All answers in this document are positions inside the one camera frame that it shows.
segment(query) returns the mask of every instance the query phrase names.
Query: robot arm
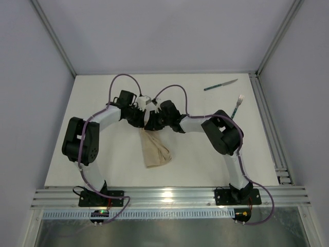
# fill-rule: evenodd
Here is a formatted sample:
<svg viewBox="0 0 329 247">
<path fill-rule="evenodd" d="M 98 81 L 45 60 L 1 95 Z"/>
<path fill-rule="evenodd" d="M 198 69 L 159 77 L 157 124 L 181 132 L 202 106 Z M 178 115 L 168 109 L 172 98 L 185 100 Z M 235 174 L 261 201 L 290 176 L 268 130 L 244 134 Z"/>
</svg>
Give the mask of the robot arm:
<svg viewBox="0 0 329 247">
<path fill-rule="evenodd" d="M 170 101 L 164 101 L 159 106 L 158 113 L 150 114 L 150 120 L 145 129 L 154 130 L 170 126 L 175 132 L 203 132 L 207 135 L 214 149 L 223 155 L 229 176 L 232 197 L 237 203 L 244 201 L 253 189 L 253 185 L 242 174 L 237 149 L 240 145 L 240 136 L 236 127 L 227 120 L 219 117 L 191 118 L 181 115 L 175 105 Z M 229 116 L 222 110 L 214 113 L 219 116 Z"/>
<path fill-rule="evenodd" d="M 136 97 L 128 91 L 121 91 L 119 98 L 115 98 L 111 105 L 95 116 L 86 126 L 85 138 L 81 155 L 81 169 L 90 184 L 97 191 L 106 187 L 104 178 L 100 174 L 96 157 L 99 151 L 99 135 L 111 124 L 126 119 L 131 125 L 144 127 L 145 106 L 151 102 L 147 96 Z M 68 123 L 62 153 L 77 164 L 81 142 L 82 129 L 87 119 L 73 117 Z M 92 191 L 87 184 L 85 188 Z"/>
</svg>

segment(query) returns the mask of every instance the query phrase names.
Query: knife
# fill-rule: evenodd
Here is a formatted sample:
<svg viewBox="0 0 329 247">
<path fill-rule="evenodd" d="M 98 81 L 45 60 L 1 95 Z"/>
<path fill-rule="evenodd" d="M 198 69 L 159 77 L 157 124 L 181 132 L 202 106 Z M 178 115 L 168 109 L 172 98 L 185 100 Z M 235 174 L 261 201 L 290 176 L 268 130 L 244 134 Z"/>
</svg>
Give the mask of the knife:
<svg viewBox="0 0 329 247">
<path fill-rule="evenodd" d="M 215 85 L 215 86 L 210 86 L 210 87 L 205 88 L 204 91 L 207 91 L 207 90 L 210 90 L 210 89 L 215 89 L 216 87 L 219 87 L 219 86 L 225 86 L 225 85 L 234 83 L 236 81 L 237 81 L 237 79 L 232 80 L 232 81 L 228 81 L 228 82 L 224 82 L 224 83 L 221 83 L 221 84 L 218 84 L 218 85 Z"/>
</svg>

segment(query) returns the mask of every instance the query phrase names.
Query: black bracket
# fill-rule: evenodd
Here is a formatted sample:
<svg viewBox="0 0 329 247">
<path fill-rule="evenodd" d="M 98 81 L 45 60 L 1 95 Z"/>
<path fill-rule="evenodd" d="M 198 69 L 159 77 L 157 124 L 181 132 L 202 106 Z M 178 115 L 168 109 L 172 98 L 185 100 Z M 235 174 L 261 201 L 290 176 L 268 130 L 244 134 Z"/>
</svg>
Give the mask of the black bracket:
<svg viewBox="0 0 329 247">
<path fill-rule="evenodd" d="M 107 190 L 107 185 L 104 183 L 100 193 L 111 197 L 123 197 L 123 190 Z M 123 207 L 123 199 L 109 199 L 101 197 L 93 191 L 84 189 L 80 193 L 79 207 Z"/>
<path fill-rule="evenodd" d="M 231 189 L 215 189 L 215 201 L 217 206 L 232 206 L 232 205 L 249 205 L 250 199 L 252 205 L 261 205 L 262 199 L 258 189 L 252 189 L 249 196 L 240 203 L 233 198 Z"/>
</svg>

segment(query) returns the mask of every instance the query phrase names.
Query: metal frame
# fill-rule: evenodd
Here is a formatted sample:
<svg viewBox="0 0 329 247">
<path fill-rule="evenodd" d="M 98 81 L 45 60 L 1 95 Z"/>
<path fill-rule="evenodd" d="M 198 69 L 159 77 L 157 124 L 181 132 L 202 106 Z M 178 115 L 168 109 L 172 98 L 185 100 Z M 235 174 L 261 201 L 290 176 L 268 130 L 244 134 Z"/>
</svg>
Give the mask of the metal frame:
<svg viewBox="0 0 329 247">
<path fill-rule="evenodd" d="M 71 64 L 61 42 L 59 41 L 55 31 L 53 30 L 46 14 L 44 13 L 38 0 L 30 0 L 32 7 L 35 9 L 38 17 L 52 39 L 56 49 L 61 55 L 67 68 L 75 78 L 77 73 Z M 294 0 L 288 10 L 282 24 L 280 25 L 273 41 L 271 42 L 260 66 L 256 72 L 249 72 L 250 82 L 260 111 L 263 127 L 266 133 L 268 144 L 271 150 L 273 162 L 275 164 L 276 173 L 280 179 L 280 186 L 268 187 L 273 195 L 276 207 L 280 206 L 297 206 L 301 215 L 301 219 L 307 234 L 307 238 L 311 246 L 323 246 L 321 234 L 318 231 L 318 223 L 314 216 L 307 192 L 303 186 L 292 186 L 294 177 L 291 177 L 289 163 L 287 162 L 284 148 L 282 147 L 280 136 L 277 132 L 270 108 L 266 101 L 266 96 L 262 89 L 260 75 L 267 65 L 268 61 L 276 51 L 278 45 L 283 39 L 294 17 L 302 6 L 304 0 Z M 216 210 L 229 210 L 238 208 L 238 206 L 216 206 L 212 187 L 200 188 L 115 188 L 125 190 L 125 195 L 131 197 L 128 210 L 153 211 L 161 210 L 180 210 L 188 209 L 194 212 L 194 216 L 198 217 L 205 211 L 214 212 Z M 27 230 L 24 246 L 34 246 L 39 228 L 41 227 L 42 216 L 45 213 L 54 210 L 62 210 L 75 212 L 78 208 L 78 198 L 71 192 L 72 188 L 47 188 L 36 191 L 31 206 L 33 211 L 30 226 Z M 262 196 L 262 205 L 254 207 L 271 207 L 271 202 L 267 193 L 260 189 Z"/>
<path fill-rule="evenodd" d="M 34 8 L 36 14 L 38 15 L 41 23 L 43 24 L 43 26 L 45 27 L 47 33 L 49 34 L 56 50 L 59 52 L 60 56 L 62 57 L 66 67 L 68 68 L 68 70 L 71 72 L 72 76 L 75 78 L 77 76 L 77 73 L 75 71 L 75 69 L 73 68 L 72 63 L 70 62 L 60 40 L 58 39 L 55 31 L 53 30 L 45 12 L 43 11 L 40 3 L 38 0 L 30 0 L 32 7 Z"/>
<path fill-rule="evenodd" d="M 276 51 L 278 45 L 280 44 L 281 40 L 283 39 L 284 35 L 288 31 L 288 28 L 290 27 L 291 23 L 293 22 L 296 14 L 298 13 L 300 7 L 303 5 L 304 0 L 294 0 L 293 4 L 289 8 L 285 18 L 283 19 L 283 22 L 281 23 L 276 35 L 274 36 L 274 39 L 272 40 L 270 46 L 268 47 L 265 56 L 263 60 L 261 61 L 261 64 L 258 67 L 257 70 L 257 76 L 259 76 L 263 69 L 265 68 L 266 64 Z"/>
<path fill-rule="evenodd" d="M 215 187 L 115 187 L 109 189 L 124 190 L 130 196 L 130 209 L 173 209 L 173 208 L 241 208 L 245 206 L 216 206 Z M 267 192 L 261 188 L 261 205 L 269 207 L 271 200 Z M 309 198 L 303 186 L 269 186 L 276 207 L 310 206 Z M 38 189 L 32 202 L 32 209 L 76 209 L 79 197 L 72 193 L 71 187 Z M 89 209 L 106 209 L 91 207 Z"/>
</svg>

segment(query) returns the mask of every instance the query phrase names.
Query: cable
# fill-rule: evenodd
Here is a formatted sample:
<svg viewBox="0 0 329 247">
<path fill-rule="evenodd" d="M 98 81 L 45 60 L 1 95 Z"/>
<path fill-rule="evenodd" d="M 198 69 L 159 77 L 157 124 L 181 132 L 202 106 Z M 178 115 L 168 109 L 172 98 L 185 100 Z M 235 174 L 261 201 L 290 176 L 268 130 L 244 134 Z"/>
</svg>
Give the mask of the cable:
<svg viewBox="0 0 329 247">
<path fill-rule="evenodd" d="M 73 191 L 73 193 L 76 194 L 77 196 L 81 196 L 81 195 L 80 195 L 79 193 L 77 193 L 77 192 L 74 190 L 75 188 L 81 188 L 81 189 L 85 190 L 85 188 L 83 188 L 82 186 L 75 186 L 75 187 L 73 187 L 72 191 Z"/>
<path fill-rule="evenodd" d="M 120 76 L 128 76 L 130 78 L 132 78 L 134 80 L 134 82 L 137 84 L 138 86 L 138 89 L 139 89 L 139 96 L 142 96 L 142 90 L 140 89 L 140 85 L 138 83 L 138 81 L 132 77 L 131 75 L 128 75 L 128 74 L 118 74 L 116 75 L 113 79 L 112 79 L 112 82 L 111 84 L 109 85 L 109 90 L 108 90 L 108 105 L 111 103 L 111 91 L 112 91 L 112 86 L 113 86 L 113 83 L 115 82 L 115 80 L 120 77 Z"/>
<path fill-rule="evenodd" d="M 186 93 L 186 90 L 181 86 L 181 85 L 177 85 L 177 84 L 173 84 L 173 85 L 170 85 L 170 86 L 166 86 L 164 89 L 162 89 L 156 96 L 155 98 L 157 98 L 159 96 L 160 93 L 162 93 L 164 90 L 172 87 L 172 86 L 177 86 L 177 87 L 180 87 L 183 91 L 184 91 L 184 95 L 185 95 L 185 112 L 186 112 L 186 115 L 190 118 L 209 118 L 209 117 L 218 117 L 218 118 L 221 118 L 221 119 L 224 119 L 224 120 L 227 120 L 229 121 L 231 124 L 234 125 L 234 127 L 236 127 L 238 133 L 239 133 L 239 137 L 240 137 L 240 145 L 238 147 L 238 149 L 236 150 L 236 154 L 237 154 L 237 157 L 238 157 L 238 160 L 239 160 L 239 165 L 240 165 L 240 169 L 241 169 L 241 172 L 242 172 L 242 175 L 243 177 L 253 183 L 253 184 L 256 184 L 258 186 L 260 186 L 263 190 L 265 190 L 267 192 L 267 194 L 269 195 L 270 199 L 271 199 L 271 202 L 272 202 L 272 210 L 271 210 L 271 213 L 268 215 L 268 217 L 264 220 L 261 220 L 259 222 L 254 222 L 254 223 L 244 223 L 245 225 L 259 225 L 259 224 L 262 224 L 262 223 L 265 223 L 266 221 L 268 221 L 274 214 L 274 211 L 275 211 L 275 204 L 274 204 L 274 199 L 273 199 L 273 196 L 271 195 L 271 193 L 268 191 L 267 188 L 265 188 L 265 186 L 257 183 L 257 182 L 254 182 L 253 180 L 251 180 L 245 173 L 244 171 L 244 168 L 243 168 L 243 164 L 242 164 L 242 159 L 241 159 L 241 155 L 240 155 L 240 150 L 242 148 L 242 144 L 243 144 L 243 135 L 242 135 L 242 132 L 240 130 L 240 128 L 238 127 L 238 125 L 229 117 L 226 117 L 226 116 L 222 116 L 222 115 L 217 115 L 217 114 L 210 114 L 210 115 L 206 115 L 206 116 L 191 116 L 189 113 L 188 113 L 188 108 L 187 108 L 187 105 L 188 105 L 188 97 L 187 97 L 187 93 Z"/>
<path fill-rule="evenodd" d="M 170 86 L 166 86 L 164 89 L 162 89 L 155 97 L 154 99 L 156 99 L 164 90 L 170 88 L 170 87 L 173 87 L 173 86 L 177 86 L 179 88 L 181 88 L 184 92 L 184 95 L 185 95 L 185 114 L 188 115 L 188 111 L 187 111 L 187 93 L 186 93 L 186 90 L 184 87 L 182 87 L 181 85 L 178 85 L 178 84 L 172 84 Z"/>
</svg>

